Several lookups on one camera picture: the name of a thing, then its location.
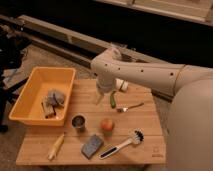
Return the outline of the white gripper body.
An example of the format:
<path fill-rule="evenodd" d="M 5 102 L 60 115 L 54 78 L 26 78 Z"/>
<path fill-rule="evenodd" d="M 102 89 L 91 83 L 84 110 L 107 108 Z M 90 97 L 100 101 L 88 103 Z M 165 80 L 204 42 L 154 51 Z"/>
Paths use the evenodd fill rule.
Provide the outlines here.
<path fill-rule="evenodd" d="M 115 85 L 116 81 L 114 79 L 97 78 L 95 104 L 98 105 L 106 93 L 113 91 Z"/>

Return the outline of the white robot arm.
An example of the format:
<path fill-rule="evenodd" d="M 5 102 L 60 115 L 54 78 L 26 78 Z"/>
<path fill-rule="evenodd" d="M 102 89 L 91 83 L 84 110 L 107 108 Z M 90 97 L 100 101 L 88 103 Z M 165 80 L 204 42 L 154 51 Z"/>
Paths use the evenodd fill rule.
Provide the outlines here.
<path fill-rule="evenodd" d="M 92 60 L 91 69 L 101 93 L 122 79 L 171 96 L 167 171 L 213 171 L 213 68 L 123 62 L 111 47 Z"/>

